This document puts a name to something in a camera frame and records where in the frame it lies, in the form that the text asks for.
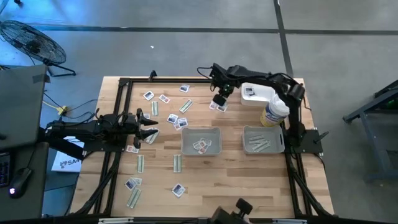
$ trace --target bottle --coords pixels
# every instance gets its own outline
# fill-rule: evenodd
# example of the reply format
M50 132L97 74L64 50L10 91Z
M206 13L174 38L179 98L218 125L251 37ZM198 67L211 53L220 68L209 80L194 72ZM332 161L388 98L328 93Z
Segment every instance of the bottle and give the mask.
M272 127L280 124L289 113L289 107L275 94L262 111L260 121L265 127Z

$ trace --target gray floor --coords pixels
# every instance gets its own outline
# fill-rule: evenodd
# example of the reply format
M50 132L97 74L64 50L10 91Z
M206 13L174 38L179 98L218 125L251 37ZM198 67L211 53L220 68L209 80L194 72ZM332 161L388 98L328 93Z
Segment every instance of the gray floor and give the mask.
M397 30L393 0L280 0L286 29ZM12 1L0 20L29 24L117 27L213 27L276 29L272 0L104 0ZM279 34L45 31L67 53L76 77L53 78L48 94L74 107L96 98L105 75L195 75L196 67L217 62L263 72L285 72ZM287 35L294 77L303 77L316 126L330 131L323 140L326 175L337 215L396 222L397 182L366 184L375 162L358 121L341 120L397 79L398 35ZM0 42L0 63L31 65L30 59ZM95 103L73 112L95 109ZM57 119L44 106L41 125ZM63 215L75 175L49 172L44 213ZM61 203L54 198L64 198Z

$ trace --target wooden tabletop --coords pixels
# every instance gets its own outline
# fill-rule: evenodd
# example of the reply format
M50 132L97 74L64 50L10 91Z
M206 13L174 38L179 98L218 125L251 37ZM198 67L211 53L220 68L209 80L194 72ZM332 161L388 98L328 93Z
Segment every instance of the wooden tabletop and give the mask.
M104 77L98 97L100 114L112 113L120 77ZM245 125L261 126L261 107L243 106L241 91L235 89L228 98L225 113L210 110L209 104L216 92L210 91L209 84L187 83L188 93L179 91L181 83L136 83L133 84L130 112L142 108L151 112L151 103L143 94L151 90L159 102L159 115L151 119L160 134L155 143L142 143L139 154L144 155L144 173L137 173L137 154L122 153L116 190L113 217L210 217L221 205L227 212L236 211L235 203L242 197L253 205L251 218L291 218L294 216L292 199L283 154L258 156L245 155L242 150L242 132ZM159 100L161 94L170 98L165 104ZM123 91L121 109L126 97ZM188 100L193 105L185 113L179 108ZM181 130L176 131L166 122L170 113L188 119L189 128L219 127L222 135L222 152L215 157L182 156L182 172L173 173L173 155L181 154ZM302 122L307 129L313 127L311 111L302 107ZM133 136L127 140L132 144ZM78 178L71 212L81 208L94 192L100 179L103 152L93 153L83 161ZM311 154L303 154L307 184L323 207L333 213L328 184L322 163ZM141 196L134 209L126 206L131 192L124 186L130 176L142 178ZM171 189L181 183L187 190L177 198ZM300 208L304 212L301 191L298 190Z

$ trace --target black fan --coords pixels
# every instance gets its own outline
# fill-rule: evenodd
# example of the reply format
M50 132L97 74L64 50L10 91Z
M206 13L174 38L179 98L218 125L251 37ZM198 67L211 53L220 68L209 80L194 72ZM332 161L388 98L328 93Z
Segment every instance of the black fan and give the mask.
M59 66L67 60L67 55L62 47L37 29L18 21L8 20L0 24L0 34L16 49L43 62L45 65L56 66L72 72L53 75L49 69L52 77L76 75L75 71Z

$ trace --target gray plastic bin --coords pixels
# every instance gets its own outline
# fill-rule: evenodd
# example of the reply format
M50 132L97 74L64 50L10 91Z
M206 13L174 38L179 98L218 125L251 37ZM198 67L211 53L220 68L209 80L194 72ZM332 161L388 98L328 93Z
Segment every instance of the gray plastic bin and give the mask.
M203 154L199 154L192 145L199 141L200 138L211 140L211 146ZM183 128L181 132L181 153L186 156L217 156L221 153L221 130L219 128Z
M271 146L260 152L253 151L253 145L249 144L249 138L263 135L266 140L270 140ZM276 154L285 151L284 136L280 126L273 127L250 127L243 128L243 151L246 154Z

